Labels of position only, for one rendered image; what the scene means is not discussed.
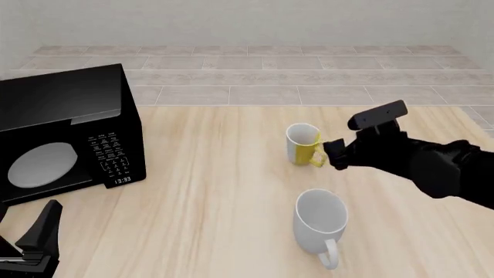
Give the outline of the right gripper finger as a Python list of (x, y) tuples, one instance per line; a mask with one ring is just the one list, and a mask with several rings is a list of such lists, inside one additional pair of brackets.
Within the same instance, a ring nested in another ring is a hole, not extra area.
[(348, 156), (345, 154), (330, 156), (330, 165), (333, 166), (336, 170), (342, 171), (349, 166)]
[(344, 155), (346, 146), (344, 139), (340, 138), (335, 141), (327, 141), (323, 143), (324, 152), (326, 152), (328, 158), (338, 158)]

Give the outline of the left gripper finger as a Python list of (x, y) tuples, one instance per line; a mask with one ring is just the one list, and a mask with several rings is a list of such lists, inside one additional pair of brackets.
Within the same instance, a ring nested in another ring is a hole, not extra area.
[(50, 200), (31, 228), (15, 243), (23, 254), (59, 255), (59, 223), (63, 206)]

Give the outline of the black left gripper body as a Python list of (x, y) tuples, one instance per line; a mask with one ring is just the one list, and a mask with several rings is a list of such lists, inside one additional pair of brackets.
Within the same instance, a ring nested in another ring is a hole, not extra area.
[(53, 238), (41, 253), (21, 254), (0, 236), (0, 278), (53, 278), (58, 265), (59, 248)]

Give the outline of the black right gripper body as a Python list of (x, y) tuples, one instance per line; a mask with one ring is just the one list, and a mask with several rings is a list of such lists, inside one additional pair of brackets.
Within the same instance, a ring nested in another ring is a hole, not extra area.
[(365, 166), (382, 171), (407, 171), (410, 142), (396, 120), (357, 132), (355, 141), (343, 153), (348, 166)]

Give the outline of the yellow and white mug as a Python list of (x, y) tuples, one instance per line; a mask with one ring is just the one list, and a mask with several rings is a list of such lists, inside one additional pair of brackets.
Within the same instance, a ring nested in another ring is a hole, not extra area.
[(326, 153), (321, 149), (320, 129), (312, 124), (291, 124), (286, 129), (286, 151), (289, 161), (297, 166), (321, 168), (327, 161)]

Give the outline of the grey round turntable plate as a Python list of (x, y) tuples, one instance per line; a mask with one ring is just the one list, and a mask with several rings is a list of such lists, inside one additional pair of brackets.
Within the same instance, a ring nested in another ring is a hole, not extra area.
[(8, 170), (8, 180), (18, 188), (41, 187), (68, 173), (77, 159), (78, 155), (68, 143), (41, 145), (16, 159)]

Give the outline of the black microwave oven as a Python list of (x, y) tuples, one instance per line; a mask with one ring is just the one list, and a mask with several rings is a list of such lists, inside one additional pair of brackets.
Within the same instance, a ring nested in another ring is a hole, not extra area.
[[(18, 188), (8, 170), (24, 153), (68, 143), (73, 168), (47, 185)], [(5, 205), (147, 177), (140, 115), (120, 64), (0, 81), (0, 202)]]

